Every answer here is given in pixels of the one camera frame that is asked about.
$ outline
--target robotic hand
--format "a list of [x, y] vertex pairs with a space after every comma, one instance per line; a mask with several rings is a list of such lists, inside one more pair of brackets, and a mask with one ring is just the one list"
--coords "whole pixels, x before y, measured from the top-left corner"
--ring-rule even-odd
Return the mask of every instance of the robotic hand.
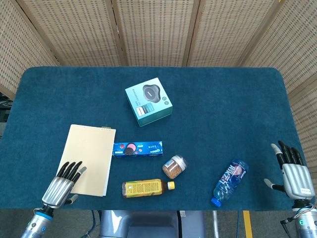
[[66, 162], [61, 167], [56, 177], [51, 181], [42, 198], [44, 206], [42, 208], [34, 209], [35, 214], [27, 225], [21, 238], [41, 238], [48, 224], [53, 220], [54, 210], [60, 208], [64, 204], [73, 204], [78, 198], [78, 195], [75, 194], [67, 199], [73, 186], [81, 174], [86, 170], [86, 167], [82, 167], [77, 172], [82, 162], [79, 162], [76, 165], [75, 162], [71, 163], [69, 166], [68, 164], [69, 162]]
[[267, 178], [264, 182], [274, 190], [285, 192], [294, 200], [292, 207], [294, 216], [280, 221], [288, 237], [291, 238], [287, 223], [296, 220], [297, 237], [317, 238], [317, 210], [310, 202], [315, 197], [315, 191], [310, 173], [303, 159], [295, 148], [290, 148], [282, 141], [278, 141], [281, 150], [275, 144], [271, 147], [275, 151], [279, 166], [282, 171], [284, 185], [273, 184]]

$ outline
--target earbuds box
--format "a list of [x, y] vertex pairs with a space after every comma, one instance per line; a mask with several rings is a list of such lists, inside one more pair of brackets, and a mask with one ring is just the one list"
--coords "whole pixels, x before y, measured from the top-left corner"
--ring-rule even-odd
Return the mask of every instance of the earbuds box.
[[159, 78], [125, 89], [139, 126], [144, 126], [172, 113], [170, 102]]

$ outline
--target yellow bottle label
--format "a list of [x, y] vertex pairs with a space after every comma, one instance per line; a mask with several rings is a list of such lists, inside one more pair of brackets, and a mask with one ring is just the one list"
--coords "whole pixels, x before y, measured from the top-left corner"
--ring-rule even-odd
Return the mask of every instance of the yellow bottle label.
[[126, 197], [142, 197], [162, 194], [159, 179], [131, 181], [125, 183]]

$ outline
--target glass jar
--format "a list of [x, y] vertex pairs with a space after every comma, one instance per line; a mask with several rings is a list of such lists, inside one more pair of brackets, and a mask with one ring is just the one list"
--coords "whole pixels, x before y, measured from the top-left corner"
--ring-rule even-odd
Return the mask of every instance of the glass jar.
[[163, 171], [170, 179], [174, 179], [183, 172], [186, 167], [186, 160], [181, 155], [174, 155], [163, 165]]

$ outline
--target beige notebook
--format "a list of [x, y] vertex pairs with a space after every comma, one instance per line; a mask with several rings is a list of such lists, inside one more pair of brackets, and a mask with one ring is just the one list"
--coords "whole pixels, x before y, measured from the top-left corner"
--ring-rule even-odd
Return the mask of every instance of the beige notebook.
[[87, 167], [71, 193], [105, 196], [110, 172], [115, 129], [71, 125], [60, 160], [60, 167], [69, 161]]

